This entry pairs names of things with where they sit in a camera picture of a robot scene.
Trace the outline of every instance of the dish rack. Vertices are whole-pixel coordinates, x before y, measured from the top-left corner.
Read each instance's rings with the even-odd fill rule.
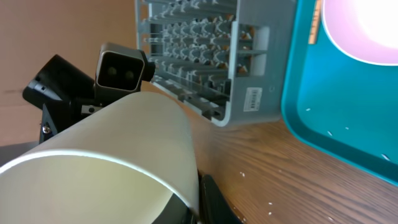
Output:
[[[148,18],[141,19],[141,6]],[[153,84],[217,126],[281,118],[294,0],[136,0]]]

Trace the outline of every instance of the table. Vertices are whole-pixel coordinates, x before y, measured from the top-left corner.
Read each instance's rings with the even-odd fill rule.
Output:
[[[218,128],[179,104],[198,169],[245,223],[398,223],[397,187],[301,143],[283,121]]]

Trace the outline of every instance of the white label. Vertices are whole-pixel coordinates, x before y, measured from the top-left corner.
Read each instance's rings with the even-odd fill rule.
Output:
[[[260,109],[262,88],[249,87],[246,90],[246,99],[244,100],[244,112],[258,111]]]

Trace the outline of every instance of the brown wall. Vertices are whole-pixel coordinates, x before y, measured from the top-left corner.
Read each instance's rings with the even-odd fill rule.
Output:
[[[94,77],[107,41],[135,47],[134,0],[1,0],[0,146],[38,139],[21,91],[54,54]]]

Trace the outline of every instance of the blue tray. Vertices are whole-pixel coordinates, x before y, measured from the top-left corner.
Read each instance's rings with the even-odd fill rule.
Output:
[[[308,45],[314,5],[298,1],[282,97],[285,122],[306,144],[398,185],[398,67],[346,56],[322,25],[317,43]]]

